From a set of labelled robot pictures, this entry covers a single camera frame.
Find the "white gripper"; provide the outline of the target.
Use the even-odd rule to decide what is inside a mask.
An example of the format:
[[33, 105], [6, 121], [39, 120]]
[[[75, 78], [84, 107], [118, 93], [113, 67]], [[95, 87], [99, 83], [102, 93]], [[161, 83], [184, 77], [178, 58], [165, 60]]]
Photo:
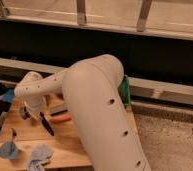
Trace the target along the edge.
[[31, 98], [24, 101], [25, 107], [20, 109], [21, 117], [26, 120], [30, 117], [38, 117], [39, 120], [44, 118], [44, 113], [42, 112], [45, 104], [45, 99], [43, 97]]

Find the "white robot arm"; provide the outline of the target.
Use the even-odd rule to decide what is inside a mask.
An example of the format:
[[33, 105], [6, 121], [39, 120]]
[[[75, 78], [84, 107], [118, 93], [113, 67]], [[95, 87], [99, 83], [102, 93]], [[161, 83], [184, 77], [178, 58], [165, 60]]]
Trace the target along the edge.
[[118, 92], [123, 77], [120, 60], [104, 54], [46, 78], [29, 72], [14, 93], [31, 114], [44, 96], [61, 93], [95, 171], [151, 171]]

